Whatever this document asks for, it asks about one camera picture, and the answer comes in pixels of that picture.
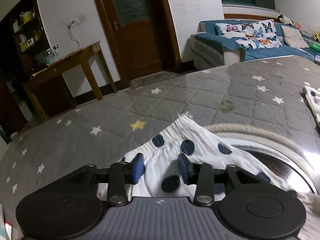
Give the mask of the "grey star tablecloth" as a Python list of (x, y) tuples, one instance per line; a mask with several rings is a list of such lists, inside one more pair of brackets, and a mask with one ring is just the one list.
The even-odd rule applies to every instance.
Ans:
[(184, 113), (201, 126), (241, 124), (285, 137), (318, 173), (319, 128), (304, 86), (319, 87), (319, 66), (302, 57), (235, 63), (119, 92), (18, 135), (1, 160), (12, 238), (23, 237), (15, 218), (23, 197), (83, 165), (107, 167)]

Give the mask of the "brown wooden door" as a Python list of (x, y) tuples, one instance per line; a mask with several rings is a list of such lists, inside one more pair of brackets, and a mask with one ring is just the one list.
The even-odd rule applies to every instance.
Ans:
[(94, 0), (124, 87), (162, 71), (178, 72), (181, 57), (168, 0)]

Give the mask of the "beige cushion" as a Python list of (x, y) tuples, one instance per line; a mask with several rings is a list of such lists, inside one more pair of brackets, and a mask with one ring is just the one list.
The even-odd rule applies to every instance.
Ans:
[(281, 27), (284, 34), (284, 42), (292, 48), (308, 48), (309, 45), (302, 37), (300, 30), (287, 25)]

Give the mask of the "wooden side table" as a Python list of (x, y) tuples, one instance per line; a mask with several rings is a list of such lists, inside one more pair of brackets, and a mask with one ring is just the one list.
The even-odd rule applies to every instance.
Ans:
[(118, 91), (105, 61), (100, 42), (97, 41), (59, 59), (25, 84), (25, 91), (41, 121), (47, 121), (49, 118), (43, 110), (38, 98), (34, 94), (34, 89), (77, 66), (81, 66), (96, 99), (103, 99), (103, 94), (94, 77), (91, 66), (89, 65), (89, 59), (94, 55), (99, 57), (113, 92), (116, 93)]

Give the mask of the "dark wall shelf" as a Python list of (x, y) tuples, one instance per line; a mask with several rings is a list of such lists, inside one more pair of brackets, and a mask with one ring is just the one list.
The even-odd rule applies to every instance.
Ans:
[(25, 84), (44, 67), (36, 56), (47, 48), (37, 0), (19, 1), (1, 20), (1, 135), (5, 141), (28, 123), (20, 105), (34, 112)]

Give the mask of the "black white plush toy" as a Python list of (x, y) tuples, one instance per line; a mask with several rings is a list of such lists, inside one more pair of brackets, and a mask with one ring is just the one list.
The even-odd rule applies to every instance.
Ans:
[(294, 22), (292, 20), (290, 20), (290, 18), (288, 18), (285, 15), (279, 15), (278, 20), (280, 21), (280, 23), (285, 24), (285, 25), (294, 25)]

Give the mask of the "green plush toy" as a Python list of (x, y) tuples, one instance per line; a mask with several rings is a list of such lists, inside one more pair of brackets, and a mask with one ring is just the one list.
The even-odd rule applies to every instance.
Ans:
[(312, 49), (313, 51), (318, 52), (318, 53), (320, 52), (320, 45), (318, 45), (318, 44), (310, 43), (309, 48)]

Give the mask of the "butterfly print blanket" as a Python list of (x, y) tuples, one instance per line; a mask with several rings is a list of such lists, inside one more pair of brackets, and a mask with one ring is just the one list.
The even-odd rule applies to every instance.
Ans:
[(277, 35), (274, 20), (252, 23), (216, 23), (216, 33), (240, 44), (244, 50), (270, 49), (282, 46)]

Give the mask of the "round induction cooktop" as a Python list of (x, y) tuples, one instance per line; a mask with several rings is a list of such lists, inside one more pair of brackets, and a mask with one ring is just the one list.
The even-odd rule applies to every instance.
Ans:
[(277, 133), (243, 124), (213, 124), (206, 129), (247, 151), (299, 192), (319, 194), (319, 155)]

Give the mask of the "glass jar on table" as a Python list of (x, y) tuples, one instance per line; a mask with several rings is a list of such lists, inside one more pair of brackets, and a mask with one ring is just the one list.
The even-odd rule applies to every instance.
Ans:
[(58, 60), (57, 54), (53, 48), (49, 48), (45, 51), (44, 62), (47, 66), (51, 66)]

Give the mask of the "blue corner sofa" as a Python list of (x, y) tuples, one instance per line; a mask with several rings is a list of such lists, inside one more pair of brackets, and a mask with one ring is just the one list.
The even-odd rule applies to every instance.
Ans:
[(300, 56), (319, 64), (318, 41), (273, 19), (202, 21), (189, 41), (198, 70), (282, 56)]

